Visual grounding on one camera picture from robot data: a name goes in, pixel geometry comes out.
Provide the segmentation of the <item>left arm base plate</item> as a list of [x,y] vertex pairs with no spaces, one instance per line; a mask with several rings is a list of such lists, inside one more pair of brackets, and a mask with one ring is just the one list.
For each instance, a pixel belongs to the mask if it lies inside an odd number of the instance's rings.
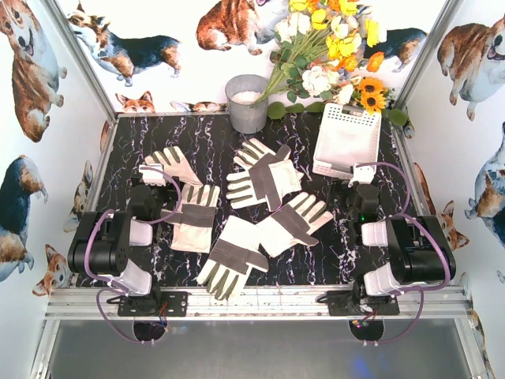
[[119,317],[184,317],[188,297],[185,291],[160,291],[144,296],[115,296],[106,304],[117,306]]

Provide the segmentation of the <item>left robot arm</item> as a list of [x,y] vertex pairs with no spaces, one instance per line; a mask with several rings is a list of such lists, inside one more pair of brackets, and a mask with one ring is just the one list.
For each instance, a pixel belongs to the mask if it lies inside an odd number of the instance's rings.
[[163,185],[132,178],[129,203],[123,211],[85,212],[67,255],[72,273],[101,281],[123,296],[153,295],[154,280],[130,258],[133,247],[152,244],[154,225],[167,219],[165,204],[175,205],[181,192],[177,177]]

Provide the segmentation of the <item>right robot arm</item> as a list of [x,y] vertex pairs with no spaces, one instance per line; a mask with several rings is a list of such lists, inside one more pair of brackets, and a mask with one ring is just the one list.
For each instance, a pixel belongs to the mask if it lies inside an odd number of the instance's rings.
[[328,202],[348,212],[352,247],[379,247],[388,254],[384,265],[359,275],[350,290],[329,294],[335,306],[372,312],[394,305],[413,287],[436,287],[454,277],[455,259],[435,216],[381,219],[379,190],[343,180],[331,184]]

